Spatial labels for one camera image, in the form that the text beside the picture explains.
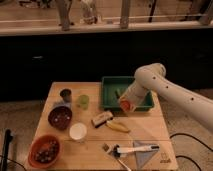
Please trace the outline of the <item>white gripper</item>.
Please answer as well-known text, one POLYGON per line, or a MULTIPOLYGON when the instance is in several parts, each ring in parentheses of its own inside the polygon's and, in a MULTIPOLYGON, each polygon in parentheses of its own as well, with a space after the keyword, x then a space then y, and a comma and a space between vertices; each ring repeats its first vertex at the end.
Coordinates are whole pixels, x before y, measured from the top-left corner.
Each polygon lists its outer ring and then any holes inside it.
POLYGON ((119 106, 124 112, 133 112, 136 106, 139 106, 145 99, 148 89, 141 86, 137 81, 134 81, 119 99, 119 106))

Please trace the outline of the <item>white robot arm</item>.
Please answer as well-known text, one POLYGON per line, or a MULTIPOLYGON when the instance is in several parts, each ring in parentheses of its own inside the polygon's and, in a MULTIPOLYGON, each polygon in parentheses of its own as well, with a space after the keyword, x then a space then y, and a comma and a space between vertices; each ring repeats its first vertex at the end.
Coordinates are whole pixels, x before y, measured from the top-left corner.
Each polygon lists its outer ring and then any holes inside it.
POLYGON ((134 81, 118 100, 124 112, 133 112, 154 91, 167 101, 188 112, 195 120, 213 134, 213 100, 178 86, 166 78, 166 69, 161 63, 139 67, 134 81))

